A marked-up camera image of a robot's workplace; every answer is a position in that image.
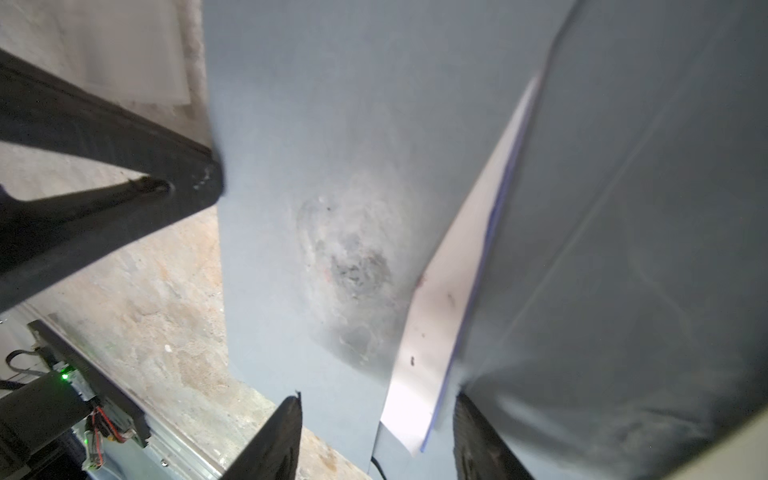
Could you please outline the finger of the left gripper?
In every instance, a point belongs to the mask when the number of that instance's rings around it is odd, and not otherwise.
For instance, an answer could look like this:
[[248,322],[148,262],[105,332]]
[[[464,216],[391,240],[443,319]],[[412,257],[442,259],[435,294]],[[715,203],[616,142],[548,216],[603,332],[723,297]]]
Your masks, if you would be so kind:
[[1,139],[140,173],[103,188],[22,201],[1,194],[1,308],[8,310],[146,235],[215,205],[212,150],[1,53]]

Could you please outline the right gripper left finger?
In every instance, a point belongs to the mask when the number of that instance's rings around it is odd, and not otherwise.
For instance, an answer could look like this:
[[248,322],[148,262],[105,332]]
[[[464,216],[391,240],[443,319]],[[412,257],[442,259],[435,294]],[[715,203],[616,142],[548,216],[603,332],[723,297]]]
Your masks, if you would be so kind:
[[286,397],[221,480],[293,480],[303,428],[301,393]]

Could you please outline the cream envelope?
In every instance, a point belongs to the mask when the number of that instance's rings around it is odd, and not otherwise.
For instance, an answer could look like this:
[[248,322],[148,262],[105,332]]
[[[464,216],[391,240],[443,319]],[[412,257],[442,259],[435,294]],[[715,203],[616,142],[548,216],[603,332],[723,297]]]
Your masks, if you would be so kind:
[[667,479],[767,480],[767,408]]

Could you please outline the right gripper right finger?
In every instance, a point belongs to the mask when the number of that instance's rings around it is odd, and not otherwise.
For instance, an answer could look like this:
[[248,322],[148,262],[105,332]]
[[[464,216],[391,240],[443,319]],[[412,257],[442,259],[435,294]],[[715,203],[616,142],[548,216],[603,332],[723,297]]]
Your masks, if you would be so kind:
[[533,480],[530,472],[464,392],[456,397],[453,436],[459,480]]

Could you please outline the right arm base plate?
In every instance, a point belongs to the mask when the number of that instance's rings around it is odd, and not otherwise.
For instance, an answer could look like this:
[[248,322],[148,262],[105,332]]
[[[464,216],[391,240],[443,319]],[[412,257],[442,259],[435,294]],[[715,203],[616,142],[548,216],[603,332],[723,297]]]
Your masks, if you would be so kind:
[[43,320],[27,324],[35,339],[35,351],[92,407],[97,425],[114,441],[148,445],[151,430],[144,410],[95,364]]

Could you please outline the white paper sheet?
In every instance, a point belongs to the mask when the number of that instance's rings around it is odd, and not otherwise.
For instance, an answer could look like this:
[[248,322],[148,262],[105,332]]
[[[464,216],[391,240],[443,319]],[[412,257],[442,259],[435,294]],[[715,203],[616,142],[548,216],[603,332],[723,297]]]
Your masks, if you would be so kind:
[[541,83],[542,77],[536,75],[526,85],[412,296],[380,417],[383,427],[411,454],[423,450],[439,412]]

